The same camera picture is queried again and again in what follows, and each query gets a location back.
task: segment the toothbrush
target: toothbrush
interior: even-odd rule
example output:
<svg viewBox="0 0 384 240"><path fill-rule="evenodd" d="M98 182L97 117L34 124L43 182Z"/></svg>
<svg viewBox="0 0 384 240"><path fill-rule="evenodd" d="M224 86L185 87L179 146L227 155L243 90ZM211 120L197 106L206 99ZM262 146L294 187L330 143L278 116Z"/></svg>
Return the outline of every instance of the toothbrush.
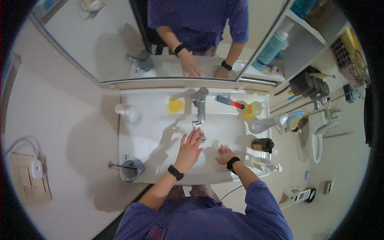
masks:
<svg viewBox="0 0 384 240"><path fill-rule="evenodd" d="M225 103L225 104L228 104L228 105L231 105L231 106L235 106L235 107L238 107L240 109L244 109L244 104L241 104L241 103L237 103L235 101L232 101L231 99L229 98L226 98L226 97L223 97L221 95L218 95L216 100L218 102L221 102L221 103Z"/></svg>

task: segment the yellow bottle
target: yellow bottle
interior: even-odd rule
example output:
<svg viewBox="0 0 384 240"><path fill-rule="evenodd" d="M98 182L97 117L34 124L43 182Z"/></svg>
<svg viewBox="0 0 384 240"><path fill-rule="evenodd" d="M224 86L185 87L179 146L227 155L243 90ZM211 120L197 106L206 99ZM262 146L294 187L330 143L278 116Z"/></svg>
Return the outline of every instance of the yellow bottle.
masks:
<svg viewBox="0 0 384 240"><path fill-rule="evenodd" d="M254 101L245 106L243 115L245 118L253 118L255 116L259 116L265 108L265 102Z"/></svg>

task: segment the red brush handle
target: red brush handle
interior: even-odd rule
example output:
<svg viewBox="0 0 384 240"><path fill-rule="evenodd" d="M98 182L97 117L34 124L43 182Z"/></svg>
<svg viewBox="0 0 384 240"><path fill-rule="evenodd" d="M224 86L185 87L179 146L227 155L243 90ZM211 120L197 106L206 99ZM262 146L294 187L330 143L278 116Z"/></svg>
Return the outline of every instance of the red brush handle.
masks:
<svg viewBox="0 0 384 240"><path fill-rule="evenodd" d="M238 107L238 108L240 108L240 109L243 109L243 108L244 108L244 105L243 105L243 104L241 104L241 103L237 103L237 102L235 102L235 101L232 101L231 106L235 106L235 107Z"/></svg>

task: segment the person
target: person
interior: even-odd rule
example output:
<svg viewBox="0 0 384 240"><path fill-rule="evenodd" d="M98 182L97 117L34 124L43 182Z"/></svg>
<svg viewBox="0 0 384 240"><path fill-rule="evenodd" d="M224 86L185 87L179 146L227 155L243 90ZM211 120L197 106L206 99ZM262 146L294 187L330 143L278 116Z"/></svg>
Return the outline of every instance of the person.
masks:
<svg viewBox="0 0 384 240"><path fill-rule="evenodd" d="M248 41L248 0L149 0L148 27L180 60L183 76L201 76L194 55L214 56L223 40L227 20L232 44L214 77L230 78L229 71Z"/></svg>
<svg viewBox="0 0 384 240"><path fill-rule="evenodd" d="M193 130L187 140L186 135L182 137L175 164L138 203L126 209L114 240L293 239L266 184L223 145L218 150L220 158L217 162L227 165L237 174L246 189L245 215L226 208L209 185L194 186L191 197L182 197L182 193L173 194L169 199L170 192L182 190L182 187L171 189L177 179L197 162L203 150L199 146L204 135L198 137L199 132L200 128Z"/></svg>

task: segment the fitness tracker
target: fitness tracker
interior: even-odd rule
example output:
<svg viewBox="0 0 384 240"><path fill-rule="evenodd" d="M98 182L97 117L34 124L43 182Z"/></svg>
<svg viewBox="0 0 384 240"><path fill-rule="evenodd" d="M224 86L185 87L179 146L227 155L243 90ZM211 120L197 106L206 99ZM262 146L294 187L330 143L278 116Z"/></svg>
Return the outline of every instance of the fitness tracker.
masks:
<svg viewBox="0 0 384 240"><path fill-rule="evenodd" d="M175 55L177 56L177 54L179 54L179 52L180 52L181 50L183 50L184 48L185 48L185 46L184 46L183 43L180 44L179 46L177 46L177 47L175 48L175 51L174 51Z"/></svg>
<svg viewBox="0 0 384 240"><path fill-rule="evenodd" d="M231 172L233 172L234 174L236 174L235 173L235 171L233 170L233 164L234 164L234 162L237 162L237 161L240 161L240 159L238 158L238 157L233 157L233 158L231 158L231 160L229 160L228 162L227 162L227 169L229 170L229 171L231 171Z"/></svg>
<svg viewBox="0 0 384 240"><path fill-rule="evenodd" d="M169 166L168 172L172 174L177 181L181 180L184 177L184 174L180 173L174 166Z"/></svg>
<svg viewBox="0 0 384 240"><path fill-rule="evenodd" d="M232 70L232 66L229 65L229 64L227 64L227 63L225 62L225 60L221 62L221 66L224 67L225 69L227 69L228 71L231 71L231 70Z"/></svg>

